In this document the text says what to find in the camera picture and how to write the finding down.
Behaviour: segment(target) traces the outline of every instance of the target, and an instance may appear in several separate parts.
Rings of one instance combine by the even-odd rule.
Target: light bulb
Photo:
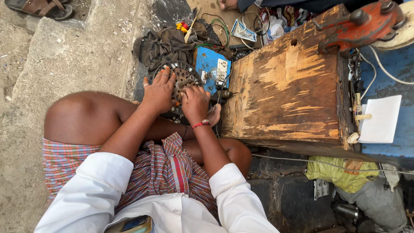
[[[223,73],[217,67],[213,67],[210,71],[206,74],[206,79],[211,79],[213,81],[217,81]]]

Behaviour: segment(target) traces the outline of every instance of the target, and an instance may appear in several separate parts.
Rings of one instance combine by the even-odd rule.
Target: brown sandal
[[[59,0],[5,0],[5,4],[18,12],[45,16],[56,21],[69,19],[74,12],[71,5],[62,4]]]

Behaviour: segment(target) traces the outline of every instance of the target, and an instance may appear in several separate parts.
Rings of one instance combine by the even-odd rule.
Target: bare foot
[[[222,10],[238,9],[237,0],[220,0],[219,4]]]
[[[207,113],[207,119],[210,121],[211,127],[215,126],[220,120],[221,105],[216,104]]]

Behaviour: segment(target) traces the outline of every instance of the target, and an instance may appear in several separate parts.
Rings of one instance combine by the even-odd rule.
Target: hand
[[[166,67],[161,70],[150,85],[148,79],[144,78],[144,98],[141,105],[153,109],[158,115],[168,112],[175,104],[176,100],[172,100],[174,84],[176,82],[176,74],[170,76],[170,68]]]
[[[210,92],[203,87],[184,87],[181,89],[182,109],[191,125],[198,124],[207,119]]]

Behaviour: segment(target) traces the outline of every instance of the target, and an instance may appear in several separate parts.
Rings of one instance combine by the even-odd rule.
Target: plaid cloth
[[[139,151],[125,194],[121,196],[115,213],[147,196],[166,193],[188,194],[203,203],[217,216],[216,200],[211,194],[207,173],[181,147],[182,139],[174,133],[162,140],[163,145],[148,141]],[[82,146],[43,139],[43,169],[50,199],[74,175],[85,158],[101,146]]]

